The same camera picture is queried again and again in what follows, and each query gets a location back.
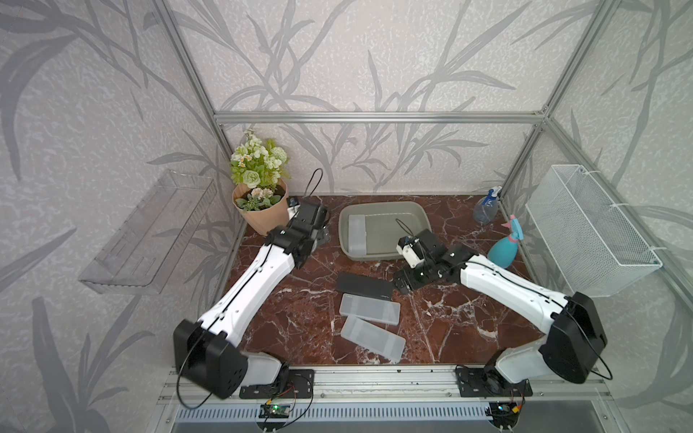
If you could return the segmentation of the grey-green plastic storage box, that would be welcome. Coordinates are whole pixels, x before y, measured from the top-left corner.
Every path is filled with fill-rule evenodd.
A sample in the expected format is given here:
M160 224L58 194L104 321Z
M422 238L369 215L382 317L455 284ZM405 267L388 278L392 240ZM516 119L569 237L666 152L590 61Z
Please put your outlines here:
M366 216L365 256L348 253L348 217ZM345 207L339 214L339 243L342 251L354 261L389 261L400 259L396 247L407 232L397 223L401 220L414 234L431 230L431 223L424 208L412 201L375 202Z

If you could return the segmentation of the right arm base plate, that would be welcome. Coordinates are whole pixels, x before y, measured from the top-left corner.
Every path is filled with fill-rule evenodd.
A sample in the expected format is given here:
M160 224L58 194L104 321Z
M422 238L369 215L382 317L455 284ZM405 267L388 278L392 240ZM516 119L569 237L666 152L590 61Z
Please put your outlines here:
M456 366L454 374L461 397L522 398L533 395L528 380L512 384L494 367Z

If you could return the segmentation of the translucent white pencil case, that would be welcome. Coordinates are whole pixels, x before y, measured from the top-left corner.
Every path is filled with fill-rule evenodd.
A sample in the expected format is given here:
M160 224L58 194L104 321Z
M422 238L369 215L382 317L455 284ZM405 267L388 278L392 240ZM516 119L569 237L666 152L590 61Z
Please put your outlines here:
M348 217L348 253L357 257L365 256L367 253L365 215Z

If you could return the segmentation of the translucent pencil case front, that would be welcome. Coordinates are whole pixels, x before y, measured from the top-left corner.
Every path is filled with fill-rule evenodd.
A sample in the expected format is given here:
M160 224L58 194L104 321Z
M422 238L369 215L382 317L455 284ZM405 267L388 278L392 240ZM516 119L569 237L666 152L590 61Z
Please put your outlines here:
M402 360L406 340L370 322L348 316L340 335L347 341L382 355L390 361L399 363Z

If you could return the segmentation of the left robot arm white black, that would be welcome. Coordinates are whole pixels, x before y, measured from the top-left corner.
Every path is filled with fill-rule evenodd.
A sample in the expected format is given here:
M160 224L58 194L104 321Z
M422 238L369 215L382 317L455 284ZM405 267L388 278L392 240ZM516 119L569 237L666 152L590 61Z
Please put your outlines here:
M238 348L250 322L275 287L308 261L327 232L328 209L312 198L289 200L289 222L270 230L256 258L213 307L173 332L180 378L220 399L241 387L273 384L283 363Z

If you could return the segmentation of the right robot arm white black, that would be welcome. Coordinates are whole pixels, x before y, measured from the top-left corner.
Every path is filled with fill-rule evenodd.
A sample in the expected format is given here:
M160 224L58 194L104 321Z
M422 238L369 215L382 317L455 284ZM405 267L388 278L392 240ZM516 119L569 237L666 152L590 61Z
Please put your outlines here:
M543 288L465 245L445 246L429 230L400 238L396 251L407 263L393 277L400 293L439 281L460 284L505 305L541 331L541 338L503 349L484 368L469 370L469 376L480 380L489 393L498 395L546 375L572 384L583 384L592 375L607 338L590 297Z

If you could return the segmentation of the black pencil case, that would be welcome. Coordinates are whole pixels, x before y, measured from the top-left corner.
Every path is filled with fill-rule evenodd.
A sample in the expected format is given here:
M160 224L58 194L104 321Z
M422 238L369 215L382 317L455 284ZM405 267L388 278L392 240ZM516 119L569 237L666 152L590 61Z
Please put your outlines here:
M393 283L364 275L343 272L337 276L337 291L355 296L391 301L393 299Z

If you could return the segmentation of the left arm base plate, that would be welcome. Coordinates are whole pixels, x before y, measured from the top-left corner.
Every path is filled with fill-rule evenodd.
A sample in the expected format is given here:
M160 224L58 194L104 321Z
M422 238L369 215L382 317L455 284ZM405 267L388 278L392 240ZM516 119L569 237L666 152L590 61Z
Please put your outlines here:
M315 375L313 369L284 368L271 384L242 386L239 397L243 400L270 400L277 397L310 399L313 397Z

